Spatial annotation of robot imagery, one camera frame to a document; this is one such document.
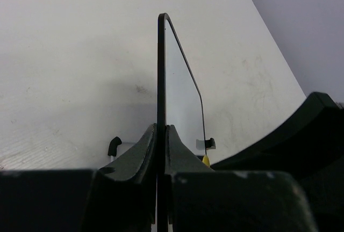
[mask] table surface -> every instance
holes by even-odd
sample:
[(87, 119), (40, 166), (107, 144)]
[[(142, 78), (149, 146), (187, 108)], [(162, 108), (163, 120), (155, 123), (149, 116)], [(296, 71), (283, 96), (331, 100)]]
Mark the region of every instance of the table surface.
[(157, 17), (202, 93), (212, 163), (305, 96), (251, 0), (0, 0), (0, 169), (107, 164), (156, 122)]

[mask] white surface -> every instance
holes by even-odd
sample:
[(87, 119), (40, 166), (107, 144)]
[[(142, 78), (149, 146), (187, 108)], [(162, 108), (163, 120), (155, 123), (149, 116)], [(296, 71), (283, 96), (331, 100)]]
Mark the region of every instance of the white surface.
[(304, 95), (251, 0), (0, 0), (0, 165), (100, 167), (156, 122), (157, 17), (169, 13), (218, 161)]
[(205, 154), (202, 103), (170, 23), (165, 20), (166, 125), (195, 155)]
[(344, 102), (344, 0), (253, 0), (306, 95)]

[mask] vertical black bar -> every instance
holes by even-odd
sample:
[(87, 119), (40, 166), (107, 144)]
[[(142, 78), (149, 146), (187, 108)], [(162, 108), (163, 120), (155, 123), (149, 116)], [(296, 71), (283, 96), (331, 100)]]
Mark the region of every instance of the vertical black bar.
[(158, 232), (167, 232), (167, 194), (164, 184), (166, 131), (165, 16), (157, 20), (157, 217)]

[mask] gray wall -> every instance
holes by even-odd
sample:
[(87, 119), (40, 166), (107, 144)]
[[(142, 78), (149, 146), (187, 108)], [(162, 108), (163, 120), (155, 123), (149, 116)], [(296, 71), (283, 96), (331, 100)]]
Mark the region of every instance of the gray wall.
[(304, 93), (344, 102), (344, 0), (252, 0)]

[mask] yellow object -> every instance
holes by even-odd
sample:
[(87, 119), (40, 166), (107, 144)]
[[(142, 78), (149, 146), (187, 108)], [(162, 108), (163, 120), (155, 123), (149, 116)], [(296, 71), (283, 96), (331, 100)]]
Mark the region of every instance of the yellow object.
[(203, 156), (203, 159), (202, 159), (202, 162), (207, 165), (208, 167), (210, 167), (210, 161), (209, 161), (209, 158), (208, 156), (204, 155)]

